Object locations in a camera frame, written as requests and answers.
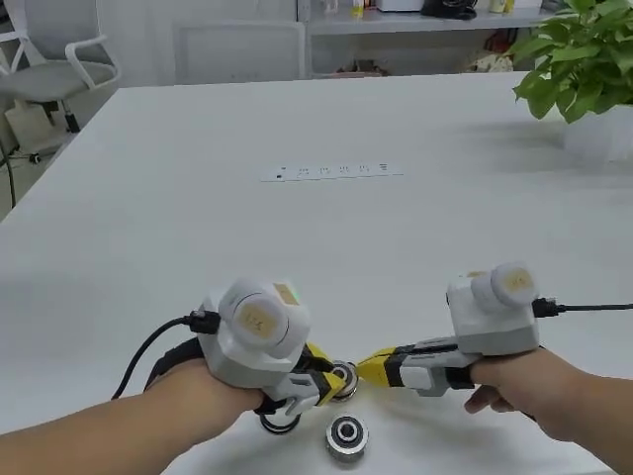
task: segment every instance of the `ball bearing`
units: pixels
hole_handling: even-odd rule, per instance
[[[264,414],[259,415],[261,426],[270,433],[274,433],[275,435],[285,435],[286,433],[294,430],[295,427],[299,425],[300,420],[301,414],[290,420],[287,416],[267,416]]]
[[[343,386],[343,389],[341,389],[338,394],[332,398],[332,401],[342,403],[351,399],[356,393],[356,388],[358,387],[356,366],[352,363],[339,360],[333,361],[332,364],[334,365],[332,374],[345,381],[345,386]]]
[[[363,421],[345,414],[327,427],[325,440],[332,457],[342,463],[354,463],[365,453],[369,431]]]

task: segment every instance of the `black wrist strap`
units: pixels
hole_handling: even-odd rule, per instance
[[[202,347],[200,346],[200,342],[197,338],[191,338],[184,343],[179,344],[175,348],[170,349],[162,358],[156,361],[156,364],[154,364],[151,373],[149,373],[149,378],[147,378],[144,391],[147,391],[149,386],[151,386],[151,383],[153,383],[157,378],[166,374],[175,366],[193,359],[204,359],[204,357],[205,354],[203,353]],[[255,414],[272,415],[285,405],[285,399],[281,401],[273,401],[268,396],[264,395],[264,401],[261,406],[255,410]]]
[[[200,346],[200,342],[197,338],[191,338],[184,343],[179,344],[175,348],[170,349],[162,358],[156,361],[156,364],[154,364],[143,391],[147,391],[149,386],[151,386],[151,383],[153,383],[156,378],[166,374],[171,368],[187,361],[204,357],[205,355],[202,352],[202,347]]]

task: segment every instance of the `hand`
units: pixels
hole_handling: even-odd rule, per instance
[[[191,446],[220,435],[263,400],[260,391],[232,388],[214,378],[203,359],[174,367],[145,395],[156,401],[164,414],[173,416],[176,428]]]
[[[521,411],[557,440],[572,440],[575,400],[590,376],[546,349],[475,363],[471,378],[482,384],[465,405],[478,413]]]

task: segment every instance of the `power strip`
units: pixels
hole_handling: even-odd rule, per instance
[[[345,164],[321,166],[280,166],[262,176],[264,182],[338,180],[341,178],[369,178],[396,176],[403,173],[389,163]]]

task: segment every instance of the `chair armrest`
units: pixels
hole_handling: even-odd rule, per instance
[[[13,40],[28,40],[29,37],[25,32],[9,32],[0,35],[0,43],[12,42]]]
[[[18,46],[18,50],[16,51],[15,56],[13,56],[13,62],[9,66],[9,70],[0,65],[0,75],[6,76],[8,74],[12,74],[18,70],[18,65],[20,64],[20,59],[22,59],[22,55],[24,54],[24,44],[25,41],[29,40],[29,37],[25,32],[16,31],[3,33],[0,35],[0,44],[12,42],[14,40],[19,40],[20,45]]]
[[[77,72],[77,74],[79,74],[79,77],[81,77],[81,79],[83,80],[83,82],[86,83],[89,89],[97,89],[106,84],[110,84],[111,82],[115,82],[119,80],[119,78],[121,77],[121,68],[119,67],[117,60],[114,58],[114,56],[110,53],[110,51],[104,45],[107,39],[108,37],[106,35],[101,35],[100,37],[93,38],[92,40],[70,43],[66,45],[65,52],[66,52],[66,58],[68,59],[68,62],[72,65],[74,70]],[[112,62],[115,68],[115,77],[111,80],[102,82],[100,84],[95,84],[95,81],[92,79],[92,77],[90,77],[90,74],[88,74],[88,71],[86,71],[86,68],[83,66],[83,64],[81,64],[81,61],[77,57],[78,49],[90,48],[96,45],[101,45],[103,47],[104,51],[110,58],[110,61]]]

